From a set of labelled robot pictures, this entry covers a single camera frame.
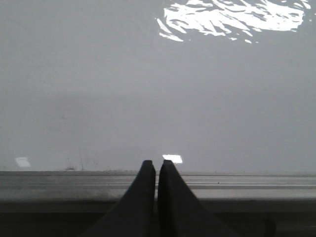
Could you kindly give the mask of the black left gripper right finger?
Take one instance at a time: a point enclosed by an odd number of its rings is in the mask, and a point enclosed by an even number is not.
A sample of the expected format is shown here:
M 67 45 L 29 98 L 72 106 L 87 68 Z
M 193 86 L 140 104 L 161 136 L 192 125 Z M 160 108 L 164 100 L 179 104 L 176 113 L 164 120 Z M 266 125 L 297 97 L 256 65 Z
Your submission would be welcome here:
M 158 215 L 162 237 L 239 236 L 204 208 L 170 160 L 159 173 Z

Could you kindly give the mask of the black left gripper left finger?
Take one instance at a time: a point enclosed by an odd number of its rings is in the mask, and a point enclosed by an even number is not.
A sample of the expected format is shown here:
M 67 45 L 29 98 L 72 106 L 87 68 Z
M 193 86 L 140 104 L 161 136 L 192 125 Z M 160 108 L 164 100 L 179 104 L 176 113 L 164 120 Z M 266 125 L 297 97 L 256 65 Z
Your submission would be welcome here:
M 111 211 L 81 237 L 148 237 L 154 207 L 156 171 L 151 160 L 142 162 L 126 193 Z

